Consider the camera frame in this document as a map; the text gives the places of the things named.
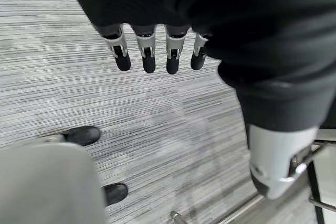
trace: gray carpet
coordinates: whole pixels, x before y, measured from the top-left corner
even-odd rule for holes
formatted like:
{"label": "gray carpet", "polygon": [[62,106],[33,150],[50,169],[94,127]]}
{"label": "gray carpet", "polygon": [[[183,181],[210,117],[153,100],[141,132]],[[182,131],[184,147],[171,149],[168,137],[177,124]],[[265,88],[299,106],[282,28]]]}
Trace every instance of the gray carpet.
{"label": "gray carpet", "polygon": [[[154,74],[143,71],[128,25],[125,32],[132,68],[121,72],[76,0],[0,0],[0,147],[98,126],[102,137],[87,151],[102,185],[130,189],[106,208],[108,223],[170,223],[176,210],[207,224],[255,192],[235,94],[218,61],[190,68],[193,32],[174,76],[165,70],[163,26]],[[294,200],[314,219],[306,200]]]}

